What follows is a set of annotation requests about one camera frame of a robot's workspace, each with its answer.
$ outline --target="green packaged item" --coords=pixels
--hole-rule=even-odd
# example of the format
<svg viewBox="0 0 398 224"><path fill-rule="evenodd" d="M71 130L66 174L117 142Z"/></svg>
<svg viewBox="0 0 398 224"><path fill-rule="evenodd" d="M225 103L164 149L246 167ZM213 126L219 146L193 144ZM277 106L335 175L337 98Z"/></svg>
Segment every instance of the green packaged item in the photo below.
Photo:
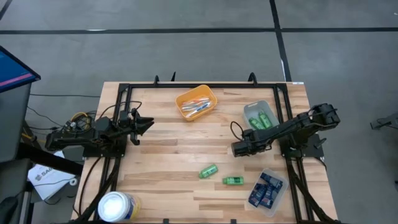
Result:
<svg viewBox="0 0 398 224"><path fill-rule="evenodd" d="M227 178L223 178L223 184L226 184L226 185L243 185L243 177L227 177Z"/></svg>
<svg viewBox="0 0 398 224"><path fill-rule="evenodd" d="M251 126L256 130L265 129L264 125L262 125L260 121L258 121L256 118L250 118L249 122Z"/></svg>
<svg viewBox="0 0 398 224"><path fill-rule="evenodd" d="M272 127L271 121L269 120L268 116L263 111L259 112L259 119L260 119L262 125L264 125L264 127L266 129Z"/></svg>
<svg viewBox="0 0 398 224"><path fill-rule="evenodd" d="M206 169L203 169L202 171L200 171L199 178L203 179L203 178L209 177L209 176L213 175L214 173L216 173L217 171L218 171L217 166L213 164L213 165L207 167Z"/></svg>

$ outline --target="wooden tabletop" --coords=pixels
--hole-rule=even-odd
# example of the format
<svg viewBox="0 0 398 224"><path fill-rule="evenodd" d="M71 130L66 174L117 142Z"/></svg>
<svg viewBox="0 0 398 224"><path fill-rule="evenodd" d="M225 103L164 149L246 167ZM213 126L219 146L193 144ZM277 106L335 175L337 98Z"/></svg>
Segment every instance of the wooden tabletop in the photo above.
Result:
<svg viewBox="0 0 398 224"><path fill-rule="evenodd" d="M105 82L98 114L115 103L119 82ZM303 84L287 83L293 115L307 111L309 103ZM250 190L264 168L270 168L288 179L284 158L277 141L272 150L250 157L234 157L231 143L236 139L229 129L231 121L247 128L243 121L244 105L266 100L276 114L274 94L266 88L213 88L218 99L214 110L193 122L186 122L179 113L176 96L188 88L136 88L131 100L142 102L141 116L155 118L155 124L139 136L140 146L130 142L121 161L117 190L140 198L142 209L135 223L295 223L290 187L272 218L253 209L247 202ZM285 104L280 94L284 120ZM113 110L106 116L112 117ZM81 179L85 180L95 158L85 162ZM219 171L209 179L198 173L211 164ZM325 168L315 159L304 159L308 188L322 209L337 218ZM103 159L93 169L83 196L83 210L98 192ZM242 186L222 184L222 178L243 176ZM301 210L306 218L301 193ZM76 198L78 208L80 198Z"/></svg>

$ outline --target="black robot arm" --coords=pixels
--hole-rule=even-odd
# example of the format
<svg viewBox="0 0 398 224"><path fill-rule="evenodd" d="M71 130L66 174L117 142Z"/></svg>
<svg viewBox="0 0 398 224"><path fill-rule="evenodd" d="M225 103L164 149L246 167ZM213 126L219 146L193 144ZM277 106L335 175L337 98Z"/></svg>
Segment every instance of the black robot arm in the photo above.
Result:
<svg viewBox="0 0 398 224"><path fill-rule="evenodd" d="M99 118L86 129L68 121L62 129L47 135L45 147L57 151L67 146L83 146L83 156L119 156L124 153L128 134L130 141L139 145L137 136L143 135L154 123L153 118L141 117L135 108L130 112L121 111L119 117L117 121L111 121L108 117Z"/></svg>
<svg viewBox="0 0 398 224"><path fill-rule="evenodd" d="M302 147L317 131L335 128L339 122L336 109L332 105L327 103L316 105L308 112L300 113L273 128L243 131L243 140L232 143L232 152L235 157L255 155L270 150L273 141L287 135L291 135L289 139L291 147Z"/></svg>

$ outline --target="concrete floor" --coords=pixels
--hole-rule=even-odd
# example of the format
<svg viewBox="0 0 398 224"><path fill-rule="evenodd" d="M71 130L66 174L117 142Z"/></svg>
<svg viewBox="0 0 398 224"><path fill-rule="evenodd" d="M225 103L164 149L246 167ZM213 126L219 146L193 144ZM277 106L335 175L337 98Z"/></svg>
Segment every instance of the concrete floor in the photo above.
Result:
<svg viewBox="0 0 398 224"><path fill-rule="evenodd" d="M0 7L6 0L0 0ZM397 1L278 0L282 27L398 27ZM268 1L13 0L0 30L273 27ZM338 108L340 125L321 133L338 216L348 223L398 220L396 130L369 122L398 111L398 32L283 34L292 80L312 105ZM0 44L41 74L32 93L99 95L104 81L284 81L274 33L0 35ZM56 122L95 110L96 98L32 96ZM51 127L28 111L31 126ZM73 159L80 158L71 152ZM57 205L37 203L33 223L65 222L76 189Z"/></svg>

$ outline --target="orange plastic bowl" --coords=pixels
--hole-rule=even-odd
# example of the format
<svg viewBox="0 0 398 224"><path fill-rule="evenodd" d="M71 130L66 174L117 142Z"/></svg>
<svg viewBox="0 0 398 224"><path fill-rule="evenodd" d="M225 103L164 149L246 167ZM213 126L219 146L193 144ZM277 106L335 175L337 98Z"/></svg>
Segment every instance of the orange plastic bowl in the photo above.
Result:
<svg viewBox="0 0 398 224"><path fill-rule="evenodd" d="M189 114L191 111L183 111L182 103L192 101L195 99L199 99L199 98L204 98L204 97L209 98L209 101L211 103L210 106L208 108L205 108L205 109L193 114L189 118L186 117L186 115ZM199 118L200 116L204 115L205 113L210 112L216 106L217 98L208 86L200 85L200 86L176 97L175 104L177 105L178 109L180 110L181 115L187 121L193 121L194 119Z"/></svg>

